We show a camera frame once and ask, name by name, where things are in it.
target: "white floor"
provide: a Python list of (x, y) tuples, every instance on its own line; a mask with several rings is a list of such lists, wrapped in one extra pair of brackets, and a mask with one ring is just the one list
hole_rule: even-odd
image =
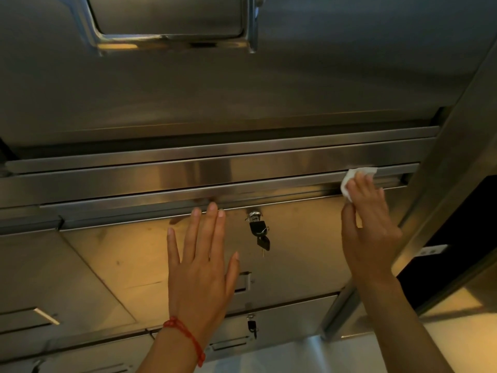
[[(497, 314), (428, 324), (428, 331), (456, 373), (497, 372)], [(373, 334), (322, 343), (313, 337), (205, 364), (199, 373), (384, 373)]]

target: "hand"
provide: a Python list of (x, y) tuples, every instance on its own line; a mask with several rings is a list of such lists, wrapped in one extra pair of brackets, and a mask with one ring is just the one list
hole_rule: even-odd
[[(385, 192), (363, 173), (356, 173), (347, 189), (353, 204), (347, 202), (342, 210), (342, 245), (352, 277), (356, 281), (390, 279), (402, 232), (390, 219)], [(357, 227), (356, 210), (362, 228)]]
[(223, 321), (228, 303), (235, 293), (239, 255), (238, 252), (233, 254), (225, 276), (226, 213), (218, 211), (215, 203), (210, 203), (199, 231), (201, 216), (199, 208), (191, 213), (181, 263), (174, 229), (168, 229), (167, 255), (169, 314), (182, 321), (202, 348), (205, 348)]

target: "electrical outlet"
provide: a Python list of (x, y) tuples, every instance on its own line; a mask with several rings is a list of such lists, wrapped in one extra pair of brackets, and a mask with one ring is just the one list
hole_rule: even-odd
[(416, 255), (416, 257), (426, 257), (428, 255), (441, 254), (448, 247), (449, 245), (426, 246), (419, 250), (419, 253)]

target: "white cloth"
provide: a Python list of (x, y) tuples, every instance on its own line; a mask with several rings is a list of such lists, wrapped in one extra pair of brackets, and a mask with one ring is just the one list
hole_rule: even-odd
[(350, 181), (352, 178), (354, 178), (356, 172), (362, 172), (364, 175), (375, 175), (376, 171), (378, 171), (378, 168), (357, 168), (357, 169), (350, 169), (347, 171), (347, 174), (345, 174), (345, 178), (343, 178), (343, 181), (340, 185), (340, 190), (342, 191), (342, 194), (350, 201), (352, 202), (352, 199), (350, 198), (350, 195), (348, 193), (348, 190), (345, 188), (347, 185), (348, 181)]

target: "red bracelet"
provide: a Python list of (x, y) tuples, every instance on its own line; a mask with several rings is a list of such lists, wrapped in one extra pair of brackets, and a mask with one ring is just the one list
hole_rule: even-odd
[(171, 327), (171, 328), (176, 328), (179, 331), (181, 331), (184, 336), (187, 338), (191, 339), (193, 342), (193, 345), (195, 346), (195, 350), (197, 351), (197, 356), (198, 356), (198, 367), (201, 368), (202, 365), (204, 364), (205, 361), (205, 353), (202, 350), (202, 347), (200, 344), (198, 344), (197, 339), (191, 334), (191, 332), (187, 329), (187, 327), (184, 325), (182, 321), (177, 319), (176, 317), (171, 317), (168, 321), (164, 322), (163, 327)]

